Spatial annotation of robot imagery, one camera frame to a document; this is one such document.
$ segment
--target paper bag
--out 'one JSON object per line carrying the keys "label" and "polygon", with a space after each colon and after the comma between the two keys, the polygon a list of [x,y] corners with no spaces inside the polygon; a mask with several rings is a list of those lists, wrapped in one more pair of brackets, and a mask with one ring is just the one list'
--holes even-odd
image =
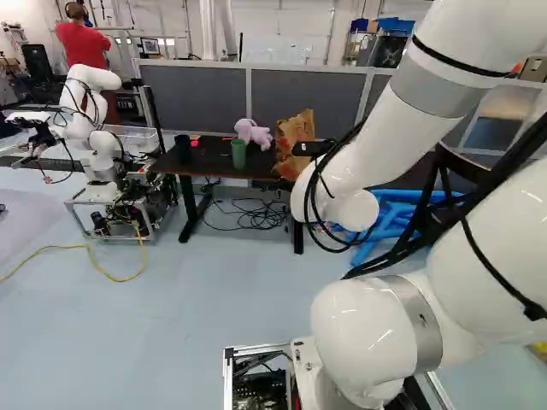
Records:
{"label": "paper bag", "polygon": [[273,169],[288,181],[296,181],[298,175],[311,161],[309,157],[292,154],[292,148],[301,141],[315,141],[313,109],[307,108],[296,117],[277,122],[275,132],[277,163]]}

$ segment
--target pink stuffed animal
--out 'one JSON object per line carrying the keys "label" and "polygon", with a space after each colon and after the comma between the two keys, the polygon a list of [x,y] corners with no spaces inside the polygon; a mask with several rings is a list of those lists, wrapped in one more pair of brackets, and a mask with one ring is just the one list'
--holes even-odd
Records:
{"label": "pink stuffed animal", "polygon": [[274,137],[270,135],[270,129],[258,126],[249,118],[243,118],[236,122],[233,129],[238,133],[238,138],[243,139],[246,144],[249,144],[249,141],[253,140],[260,145],[262,151],[267,151],[272,147]]}

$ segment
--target green cup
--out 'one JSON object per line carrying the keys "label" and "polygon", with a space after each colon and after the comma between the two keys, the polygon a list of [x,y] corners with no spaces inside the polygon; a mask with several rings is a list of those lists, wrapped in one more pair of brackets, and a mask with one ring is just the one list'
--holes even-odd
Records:
{"label": "green cup", "polygon": [[247,155],[247,144],[243,139],[232,140],[232,159],[236,169],[245,168],[245,157]]}

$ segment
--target black table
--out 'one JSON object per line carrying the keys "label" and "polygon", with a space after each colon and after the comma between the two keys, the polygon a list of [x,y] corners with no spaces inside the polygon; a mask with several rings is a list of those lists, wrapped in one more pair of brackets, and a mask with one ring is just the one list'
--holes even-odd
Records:
{"label": "black table", "polygon": [[[275,150],[262,152],[255,143],[247,146],[245,169],[239,171],[233,167],[232,146],[233,138],[202,135],[197,140],[197,146],[191,147],[191,161],[183,163],[182,146],[175,145],[151,167],[151,171],[179,175],[182,196],[185,199],[188,221],[179,235],[179,242],[187,243],[191,234],[211,203],[211,192],[205,193],[199,204],[196,204],[191,177],[217,177],[234,179],[252,179],[271,184],[280,189],[290,189],[292,183],[273,174],[275,165]],[[303,224],[291,218],[291,235],[294,253],[303,254]]]}

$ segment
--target cubicle partition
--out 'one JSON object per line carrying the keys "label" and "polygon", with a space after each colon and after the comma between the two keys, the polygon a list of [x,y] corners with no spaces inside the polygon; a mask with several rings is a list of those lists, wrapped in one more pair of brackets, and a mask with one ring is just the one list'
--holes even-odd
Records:
{"label": "cubicle partition", "polygon": [[[233,125],[244,117],[251,117],[274,132],[277,120],[312,108],[317,138],[339,139],[371,112],[396,71],[217,61],[135,60],[134,63],[143,83],[154,91],[164,128],[220,136],[234,135]],[[490,166],[538,118],[541,109],[547,108],[543,98],[538,104],[544,89],[542,83],[500,79],[499,86],[443,142]],[[535,157],[545,154],[547,147]]]}
{"label": "cubicle partition", "polygon": [[316,137],[339,139],[362,120],[394,72],[217,61],[134,63],[143,84],[154,91],[165,129],[219,136],[234,135],[234,124],[244,117],[274,132],[278,120],[312,108]]}

